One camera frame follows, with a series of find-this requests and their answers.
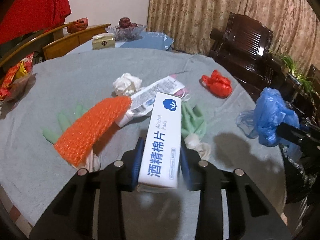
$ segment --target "orange bubble wrap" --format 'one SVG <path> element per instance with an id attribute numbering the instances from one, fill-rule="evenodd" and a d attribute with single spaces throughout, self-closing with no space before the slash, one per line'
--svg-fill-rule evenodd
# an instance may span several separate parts
<path id="1" fill-rule="evenodd" d="M 124 115 L 131 104 L 130 97 L 106 98 L 77 119 L 54 144 L 67 162 L 78 166 L 90 153 L 92 145 Z"/>

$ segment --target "beige patterned curtain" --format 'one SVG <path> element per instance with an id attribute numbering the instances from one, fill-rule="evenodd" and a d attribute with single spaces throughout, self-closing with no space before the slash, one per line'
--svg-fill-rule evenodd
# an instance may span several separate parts
<path id="1" fill-rule="evenodd" d="M 174 38 L 174 48 L 209 53 L 213 28 L 225 30 L 229 13 L 245 14 L 274 31 L 272 50 L 285 50 L 307 70 L 320 69 L 320 25 L 306 0 L 150 0 L 148 30 Z"/>

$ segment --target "green plant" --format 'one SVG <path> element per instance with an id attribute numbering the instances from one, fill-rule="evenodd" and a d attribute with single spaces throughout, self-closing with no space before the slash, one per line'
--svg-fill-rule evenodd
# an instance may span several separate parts
<path id="1" fill-rule="evenodd" d="M 297 78 L 297 76 L 300 74 L 300 71 L 297 63 L 292 59 L 292 57 L 287 54 L 280 54 L 280 58 L 288 68 L 289 73 Z"/>
<path id="2" fill-rule="evenodd" d="M 315 94 L 318 98 L 320 98 L 319 94 L 314 90 L 312 78 L 306 77 L 298 67 L 297 62 L 295 62 L 292 57 L 286 53 L 281 52 L 274 52 L 272 50 L 269 50 L 270 53 L 278 56 L 286 68 L 288 69 L 288 73 L 290 73 L 292 76 L 294 76 L 299 83 L 301 84 L 301 88 L 305 94 L 307 94 L 310 97 L 310 100 L 312 104 L 314 104 L 314 98 L 313 95 Z"/>

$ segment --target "tissue box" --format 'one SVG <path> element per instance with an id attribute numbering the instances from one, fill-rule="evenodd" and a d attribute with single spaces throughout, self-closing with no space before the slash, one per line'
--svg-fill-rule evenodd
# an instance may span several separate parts
<path id="1" fill-rule="evenodd" d="M 115 48 L 116 39 L 112 33 L 101 33 L 92 37 L 92 49 Z"/>
<path id="2" fill-rule="evenodd" d="M 181 146 L 181 98 L 157 93 L 138 183 L 177 188 Z"/>

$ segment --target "gray tablecloth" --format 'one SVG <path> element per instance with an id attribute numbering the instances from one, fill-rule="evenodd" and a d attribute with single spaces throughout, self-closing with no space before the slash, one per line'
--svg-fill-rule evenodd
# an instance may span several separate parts
<path id="1" fill-rule="evenodd" d="M 201 75 L 214 69 L 230 78 L 233 92 L 214 97 L 199 84 Z M 285 199 L 283 160 L 278 147 L 268 148 L 248 139 L 235 125 L 237 115 L 255 104 L 236 80 L 211 58 L 152 49 L 102 49 L 66 55 L 35 65 L 36 82 L 0 120 L 0 183 L 31 224 L 35 224 L 56 194 L 74 175 L 42 136 L 42 127 L 58 131 L 56 114 L 70 112 L 77 103 L 90 108 L 110 97 L 112 82 L 125 72 L 147 86 L 176 73 L 191 91 L 190 104 L 199 104 L 208 122 L 204 142 L 212 145 L 210 161 L 220 169 L 242 168 L 278 212 Z M 146 136 L 149 118 L 119 130 L 105 145 L 95 146 L 102 168 Z M 199 192 L 184 187 L 163 194 L 123 193 L 127 239 L 193 239 Z"/>

